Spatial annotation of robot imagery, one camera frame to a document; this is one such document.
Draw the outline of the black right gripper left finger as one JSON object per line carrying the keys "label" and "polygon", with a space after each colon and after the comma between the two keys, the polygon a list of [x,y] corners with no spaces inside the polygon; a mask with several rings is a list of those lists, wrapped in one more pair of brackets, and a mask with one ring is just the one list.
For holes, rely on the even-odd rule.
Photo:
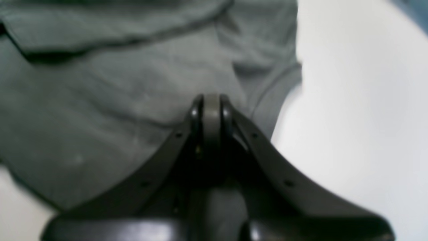
{"label": "black right gripper left finger", "polygon": [[112,189],[49,221],[42,241],[186,241],[188,224],[173,175],[179,157],[197,139],[204,98],[137,171]]}

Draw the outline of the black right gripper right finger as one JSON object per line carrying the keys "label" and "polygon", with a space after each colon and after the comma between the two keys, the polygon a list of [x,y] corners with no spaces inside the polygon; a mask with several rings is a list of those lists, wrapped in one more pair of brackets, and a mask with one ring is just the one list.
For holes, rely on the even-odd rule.
{"label": "black right gripper right finger", "polygon": [[248,217],[240,241],[394,241],[380,215],[333,194],[288,162],[220,96],[223,146]]}

